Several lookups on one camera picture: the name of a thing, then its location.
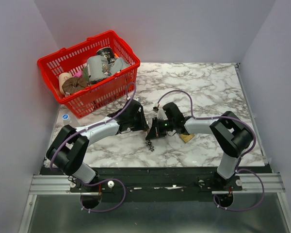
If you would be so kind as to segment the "astronaut keychain with keys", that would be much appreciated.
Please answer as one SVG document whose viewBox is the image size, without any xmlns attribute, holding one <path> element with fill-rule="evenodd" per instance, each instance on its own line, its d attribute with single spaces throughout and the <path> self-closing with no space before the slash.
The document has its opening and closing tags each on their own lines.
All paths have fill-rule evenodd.
<svg viewBox="0 0 291 233">
<path fill-rule="evenodd" d="M 146 141 L 145 144 L 146 144 L 146 146 L 148 147 L 148 149 L 150 151 L 154 151 L 155 150 L 154 146 L 153 146 L 153 144 L 152 144 L 152 142 L 150 140 Z"/>
</svg>

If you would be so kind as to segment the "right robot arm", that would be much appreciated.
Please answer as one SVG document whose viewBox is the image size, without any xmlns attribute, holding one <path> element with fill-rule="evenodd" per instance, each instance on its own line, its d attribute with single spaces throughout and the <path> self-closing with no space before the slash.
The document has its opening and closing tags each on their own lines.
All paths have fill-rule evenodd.
<svg viewBox="0 0 291 233">
<path fill-rule="evenodd" d="M 231 179 L 236 174 L 241 158 L 254 148 L 257 139 L 254 131 L 241 121 L 231 111 L 221 116 L 194 118 L 185 117 L 178 106 L 171 102 L 162 109 L 167 119 L 152 118 L 151 128 L 146 140 L 163 138 L 168 132 L 178 134 L 212 134 L 223 150 L 223 156 L 213 176 L 213 185 L 219 190 L 225 190 L 231 185 Z"/>
</svg>

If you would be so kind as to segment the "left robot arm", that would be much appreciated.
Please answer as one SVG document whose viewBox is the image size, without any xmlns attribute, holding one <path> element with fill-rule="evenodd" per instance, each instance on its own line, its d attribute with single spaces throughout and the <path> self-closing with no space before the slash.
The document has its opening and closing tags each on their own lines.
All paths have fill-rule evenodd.
<svg viewBox="0 0 291 233">
<path fill-rule="evenodd" d="M 47 150 L 49 167 L 57 166 L 64 174 L 81 180 L 81 186 L 92 192 L 97 188 L 98 180 L 97 173 L 83 161 L 87 148 L 101 139 L 127 130 L 147 129 L 143 106 L 137 100 L 130 99 L 122 109 L 97 123 L 76 128 L 63 126 Z"/>
</svg>

